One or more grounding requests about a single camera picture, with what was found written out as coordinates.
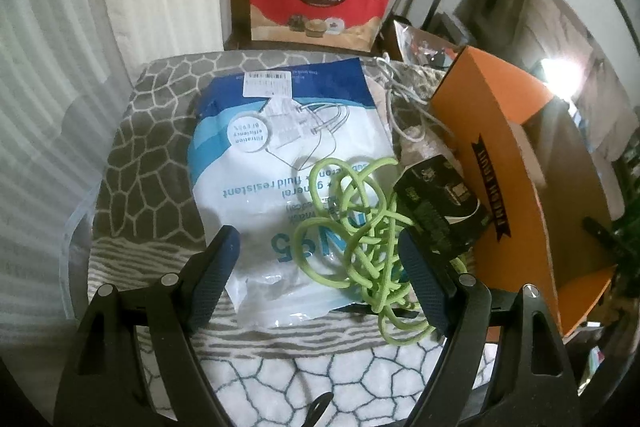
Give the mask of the white blue KN95 mask bag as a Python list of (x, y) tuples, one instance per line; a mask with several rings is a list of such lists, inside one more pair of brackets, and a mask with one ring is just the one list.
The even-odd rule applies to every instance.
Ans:
[(196, 117), (188, 167), (205, 235), (241, 236), (227, 283), (239, 323), (294, 325), (356, 303), (355, 288), (315, 282), (294, 256), (343, 275), (345, 239), (312, 218), (337, 210), (343, 165), (393, 153), (359, 58), (214, 78)]

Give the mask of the orange cardboard box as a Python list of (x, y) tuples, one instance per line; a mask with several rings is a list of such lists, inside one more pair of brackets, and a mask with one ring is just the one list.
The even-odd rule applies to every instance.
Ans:
[(538, 287), (563, 336), (610, 285), (615, 261), (582, 225), (611, 225), (602, 183), (567, 104), (528, 72), (467, 46), (431, 99), (469, 188), (491, 211), (473, 247), (489, 287)]

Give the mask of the black printed small box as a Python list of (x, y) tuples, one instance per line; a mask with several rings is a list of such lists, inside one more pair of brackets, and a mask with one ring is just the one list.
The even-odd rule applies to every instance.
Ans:
[(394, 185), (398, 207), (424, 236), (431, 251), (454, 259), (469, 251), (491, 217), (445, 156), (405, 169)]

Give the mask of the white curtain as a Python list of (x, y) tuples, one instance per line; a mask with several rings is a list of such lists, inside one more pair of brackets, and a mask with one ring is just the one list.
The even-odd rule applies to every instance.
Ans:
[(56, 343), (74, 212), (146, 65), (219, 51), (230, 0), (1, 0), (1, 344)]

